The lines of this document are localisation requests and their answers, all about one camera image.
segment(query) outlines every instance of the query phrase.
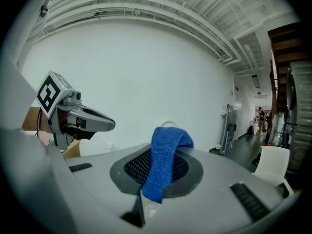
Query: blue cloth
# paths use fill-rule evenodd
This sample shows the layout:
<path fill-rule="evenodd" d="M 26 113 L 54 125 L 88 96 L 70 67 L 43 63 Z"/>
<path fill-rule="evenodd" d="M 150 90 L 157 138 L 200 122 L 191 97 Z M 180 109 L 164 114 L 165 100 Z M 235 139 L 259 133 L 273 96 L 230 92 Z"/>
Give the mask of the blue cloth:
<path fill-rule="evenodd" d="M 174 155 L 178 146 L 194 147 L 189 134 L 177 127 L 157 127 L 151 144 L 151 170 L 143 186 L 143 195 L 161 203 L 162 190 L 172 183 Z"/>

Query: white ceiling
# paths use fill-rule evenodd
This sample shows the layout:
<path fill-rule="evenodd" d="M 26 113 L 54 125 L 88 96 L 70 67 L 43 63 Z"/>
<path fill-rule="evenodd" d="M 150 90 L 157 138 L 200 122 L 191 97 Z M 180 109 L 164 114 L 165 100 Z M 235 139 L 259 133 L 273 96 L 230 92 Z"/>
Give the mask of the white ceiling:
<path fill-rule="evenodd" d="M 268 96 L 256 100 L 257 106 L 272 104 L 267 31 L 298 21 L 284 0 L 52 0 L 49 15 L 41 38 L 78 23 L 116 18 L 180 30 L 204 43 L 254 95 Z M 258 75 L 260 89 L 251 75 Z"/>

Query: white plastic chair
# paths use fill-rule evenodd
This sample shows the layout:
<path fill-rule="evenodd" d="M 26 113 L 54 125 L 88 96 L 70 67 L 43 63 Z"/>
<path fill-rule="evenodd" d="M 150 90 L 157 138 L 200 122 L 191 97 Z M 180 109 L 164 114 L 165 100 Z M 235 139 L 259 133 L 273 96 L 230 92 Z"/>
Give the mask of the white plastic chair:
<path fill-rule="evenodd" d="M 284 178 L 289 161 L 289 150 L 276 146 L 262 146 L 261 148 L 260 161 L 254 175 L 274 187 L 284 184 L 289 195 L 292 195 L 293 190 Z"/>

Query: dark floor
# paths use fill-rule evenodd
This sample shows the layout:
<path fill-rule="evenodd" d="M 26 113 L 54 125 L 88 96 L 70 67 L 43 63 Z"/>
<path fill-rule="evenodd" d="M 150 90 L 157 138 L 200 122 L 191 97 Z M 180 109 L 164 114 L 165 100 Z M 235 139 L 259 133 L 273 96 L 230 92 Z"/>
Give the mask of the dark floor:
<path fill-rule="evenodd" d="M 243 135 L 234 142 L 234 147 L 223 156 L 235 161 L 253 173 L 256 170 L 256 166 L 252 162 L 260 153 L 261 146 L 264 146 L 264 144 L 265 136 Z M 213 154 L 219 153 L 217 150 L 210 152 Z"/>

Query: white wall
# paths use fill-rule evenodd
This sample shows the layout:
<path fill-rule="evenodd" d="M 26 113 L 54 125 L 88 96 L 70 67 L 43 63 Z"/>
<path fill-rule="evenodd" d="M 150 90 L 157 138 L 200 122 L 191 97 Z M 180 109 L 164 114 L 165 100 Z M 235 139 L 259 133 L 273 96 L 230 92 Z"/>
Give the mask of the white wall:
<path fill-rule="evenodd" d="M 149 23 L 98 22 L 54 34 L 35 45 L 23 75 L 37 89 L 49 70 L 116 121 L 97 136 L 117 149 L 150 142 L 155 127 L 172 120 L 208 151 L 222 135 L 222 108 L 234 102 L 231 70 L 191 37 Z M 245 128 L 250 119 L 241 119 Z"/>
<path fill-rule="evenodd" d="M 247 132 L 250 121 L 255 114 L 255 100 L 248 85 L 244 83 L 244 79 L 234 76 L 234 106 L 237 107 L 237 128 L 235 139 Z"/>

